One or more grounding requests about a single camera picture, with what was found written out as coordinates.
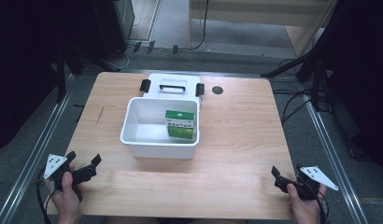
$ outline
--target black cable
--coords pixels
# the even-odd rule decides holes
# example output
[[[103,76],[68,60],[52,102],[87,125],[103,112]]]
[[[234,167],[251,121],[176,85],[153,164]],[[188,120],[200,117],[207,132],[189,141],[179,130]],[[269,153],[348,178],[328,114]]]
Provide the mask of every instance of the black cable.
[[[320,203],[320,200],[319,200],[318,196],[316,196],[316,200],[317,200],[317,204],[318,204],[318,207],[319,207],[319,220],[320,220],[320,224],[325,224],[326,223],[326,218],[327,218],[326,215],[325,215],[325,211],[323,210],[322,204]]]
[[[44,172],[45,168],[42,168],[38,175],[37,175],[37,178],[36,178],[36,195],[37,195],[37,201],[39,202],[39,207],[40,207],[40,210],[43,214],[43,217],[44,217],[44,222],[46,224],[51,224],[50,222],[50,218],[49,216],[47,215],[47,204],[46,204],[46,207],[44,206],[43,204],[43,200],[42,200],[42,195],[41,195],[41,192],[40,192],[40,189],[41,189],[41,185],[44,184],[44,182],[41,180],[41,176]]]
[[[319,102],[325,103],[326,105],[328,105],[328,107],[326,109],[322,109],[322,107],[319,106]],[[326,96],[319,96],[317,101],[317,108],[318,108],[318,111],[320,112],[332,112],[333,107],[332,107],[332,104],[329,102],[329,100],[326,98]]]
[[[326,203],[326,217],[325,217],[325,222],[327,221],[328,219],[328,216],[329,216],[329,204],[328,204],[328,201],[326,200],[325,196],[319,191],[319,194],[322,196],[322,199],[323,201]]]
[[[285,121],[291,117],[291,115],[293,115],[294,113],[291,113],[291,115],[285,117],[285,114],[286,114],[286,111],[287,111],[287,108],[288,108],[288,105],[291,103],[291,101],[296,98],[299,94],[302,94],[303,92],[302,91],[298,91],[296,92],[289,100],[288,102],[285,104],[285,107],[284,107],[284,110],[282,111],[282,120],[281,120],[281,124],[284,124]]]
[[[299,105],[299,107],[297,107],[295,110],[293,110],[293,112],[291,112],[287,117],[282,119],[281,124],[283,125],[292,115],[296,114],[299,110],[301,110],[303,108],[303,106],[305,104],[307,104],[310,101],[311,100],[307,100],[304,103],[302,103],[301,105]]]
[[[55,190],[52,192],[52,194],[50,194],[49,198],[47,199],[46,201],[46,207],[45,207],[45,213],[47,214],[47,206],[49,205],[49,201],[50,199],[52,198],[52,195],[54,195],[55,193]]]
[[[311,90],[304,90],[304,91],[292,91],[292,90],[273,90],[273,94],[296,94],[296,93],[302,93],[302,94],[310,94]]]
[[[203,26],[203,39],[201,40],[200,44],[196,47],[193,47],[191,49],[188,49],[188,50],[196,50],[196,49],[199,49],[201,47],[201,45],[204,43],[204,41],[206,40],[206,15],[208,13],[208,5],[209,5],[209,0],[206,0],[206,14],[204,16],[204,26]]]

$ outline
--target gray floor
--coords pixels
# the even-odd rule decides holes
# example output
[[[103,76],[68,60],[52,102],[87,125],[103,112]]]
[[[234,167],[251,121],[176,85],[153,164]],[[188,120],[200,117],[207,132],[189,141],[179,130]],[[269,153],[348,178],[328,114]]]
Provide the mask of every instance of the gray floor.
[[[160,8],[160,0],[133,0],[135,20],[130,38],[149,41]]]
[[[180,9],[187,6],[187,0],[162,0],[157,13],[157,20],[151,30],[150,40],[156,40],[156,47],[172,48],[172,45],[186,46],[186,25],[179,24],[184,21],[184,14]],[[128,52],[113,61],[117,65],[128,65],[121,69],[123,72],[135,70],[174,70],[174,71],[202,71],[215,72],[226,76],[259,77],[258,74],[276,69],[282,59],[294,58],[291,43],[286,36],[285,28],[280,26],[262,24],[237,24],[230,22],[210,21],[207,26],[206,44],[198,52],[181,51],[172,55],[170,50],[156,49],[151,54],[146,49],[137,53]],[[194,43],[198,43],[199,21],[194,22],[196,33]],[[249,31],[262,29],[262,33],[250,34]],[[70,142],[81,113],[81,108],[74,105],[84,105],[88,99],[92,85],[102,69],[94,64],[85,63],[81,76],[75,76],[74,88],[69,95],[69,101],[58,124],[50,136],[50,140],[41,155],[37,167],[44,165],[49,153],[64,154]],[[300,90],[299,83],[293,76],[281,75],[270,80],[273,90]],[[5,204],[14,186],[16,179],[33,152],[50,115],[55,108],[55,90],[46,98],[42,105],[30,117],[16,138],[0,150],[0,211]],[[278,114],[290,99],[290,95],[276,94]],[[291,112],[303,103],[298,97],[290,104]],[[328,113],[320,114],[325,128],[331,136],[336,153],[342,162],[351,186],[355,189],[362,205],[362,211],[370,223],[383,223],[383,169],[373,161],[355,161],[348,154],[348,144],[341,134],[334,117]],[[334,182],[338,179],[333,172],[317,129],[306,107],[296,113],[284,124],[284,133],[287,138],[292,162],[304,165],[317,165]],[[21,193],[19,204],[10,223],[43,223],[40,211],[37,208],[35,196],[35,175],[27,184],[25,192]],[[332,223],[353,223],[355,218],[349,212],[347,199],[342,191],[329,190],[327,199],[331,208],[329,219]],[[101,217],[85,217],[82,223],[102,223]],[[290,223],[280,220],[250,220],[249,223]]]

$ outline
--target round hole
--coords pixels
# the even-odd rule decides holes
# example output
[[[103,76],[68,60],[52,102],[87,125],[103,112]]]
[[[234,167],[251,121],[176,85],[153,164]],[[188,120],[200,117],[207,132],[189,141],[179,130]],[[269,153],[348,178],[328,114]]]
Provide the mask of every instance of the round hole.
[[[220,87],[220,86],[216,86],[216,87],[212,88],[212,91],[213,91],[215,94],[220,95],[220,94],[223,93],[223,88]]]

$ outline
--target white box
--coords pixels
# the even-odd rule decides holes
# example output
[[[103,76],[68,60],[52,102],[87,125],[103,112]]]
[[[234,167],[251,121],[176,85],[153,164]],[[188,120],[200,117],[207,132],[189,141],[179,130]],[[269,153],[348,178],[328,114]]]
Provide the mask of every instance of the white box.
[[[200,97],[195,96],[199,77],[151,74],[149,92],[135,97],[127,106],[120,140],[135,157],[191,159],[200,141]],[[164,86],[184,86],[160,88]],[[192,139],[170,137],[165,124],[165,111],[176,110],[195,114]]]

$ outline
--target green box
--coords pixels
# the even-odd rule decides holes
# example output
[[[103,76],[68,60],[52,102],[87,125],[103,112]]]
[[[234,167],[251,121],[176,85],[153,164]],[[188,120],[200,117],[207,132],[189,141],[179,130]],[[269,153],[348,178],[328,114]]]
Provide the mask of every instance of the green box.
[[[165,124],[171,137],[192,139],[194,133],[194,113],[175,110],[165,111]]]

